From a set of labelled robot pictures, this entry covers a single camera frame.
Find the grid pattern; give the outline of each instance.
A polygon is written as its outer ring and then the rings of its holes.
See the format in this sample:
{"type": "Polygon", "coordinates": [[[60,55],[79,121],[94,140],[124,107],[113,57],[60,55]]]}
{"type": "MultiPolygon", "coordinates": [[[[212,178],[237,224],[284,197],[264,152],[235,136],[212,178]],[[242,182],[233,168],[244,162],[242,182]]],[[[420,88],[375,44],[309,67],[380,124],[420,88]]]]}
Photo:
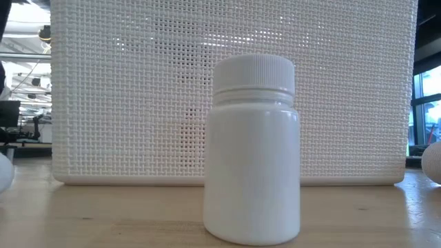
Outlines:
{"type": "Polygon", "coordinates": [[[203,176],[212,68],[249,53],[296,64],[302,176],[403,174],[416,0],[51,4],[55,175],[203,176]]]}

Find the ridged bottle cap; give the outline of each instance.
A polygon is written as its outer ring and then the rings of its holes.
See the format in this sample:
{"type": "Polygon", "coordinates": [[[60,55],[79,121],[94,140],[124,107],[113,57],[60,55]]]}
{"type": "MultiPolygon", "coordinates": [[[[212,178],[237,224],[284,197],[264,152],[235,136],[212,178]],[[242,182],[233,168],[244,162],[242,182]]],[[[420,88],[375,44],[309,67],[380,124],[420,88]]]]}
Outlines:
{"type": "Polygon", "coordinates": [[[233,56],[214,67],[213,94],[239,89],[270,89],[294,95],[294,88],[294,64],[281,56],[233,56]]]}

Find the computer monitor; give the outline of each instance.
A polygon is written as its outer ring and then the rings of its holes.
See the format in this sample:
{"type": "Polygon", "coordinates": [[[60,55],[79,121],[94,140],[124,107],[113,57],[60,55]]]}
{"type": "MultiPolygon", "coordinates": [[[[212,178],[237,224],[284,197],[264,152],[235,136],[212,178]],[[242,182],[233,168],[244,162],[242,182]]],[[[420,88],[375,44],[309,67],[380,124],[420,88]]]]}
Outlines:
{"type": "Polygon", "coordinates": [[[20,101],[0,101],[0,127],[17,127],[20,101]]]}

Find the wooden tabletop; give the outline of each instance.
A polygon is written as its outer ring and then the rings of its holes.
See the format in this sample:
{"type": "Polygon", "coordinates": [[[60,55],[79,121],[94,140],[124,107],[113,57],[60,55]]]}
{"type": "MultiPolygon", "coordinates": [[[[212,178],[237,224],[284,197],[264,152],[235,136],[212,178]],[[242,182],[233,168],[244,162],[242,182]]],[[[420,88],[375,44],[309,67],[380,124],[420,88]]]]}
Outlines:
{"type": "MultiPolygon", "coordinates": [[[[202,224],[202,187],[64,186],[50,160],[16,160],[0,195],[0,247],[239,247],[202,224]]],[[[441,247],[441,186],[302,187],[299,236],[279,247],[441,247]]]]}

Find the bottle neck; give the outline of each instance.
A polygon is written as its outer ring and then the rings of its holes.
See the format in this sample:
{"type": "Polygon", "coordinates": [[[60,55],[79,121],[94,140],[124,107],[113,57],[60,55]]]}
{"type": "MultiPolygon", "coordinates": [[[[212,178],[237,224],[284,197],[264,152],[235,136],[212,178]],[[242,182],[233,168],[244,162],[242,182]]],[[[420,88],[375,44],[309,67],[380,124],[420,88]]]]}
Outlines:
{"type": "Polygon", "coordinates": [[[286,91],[271,89],[236,89],[218,92],[213,96],[215,106],[235,103],[270,103],[291,107],[294,96],[286,91]]]}

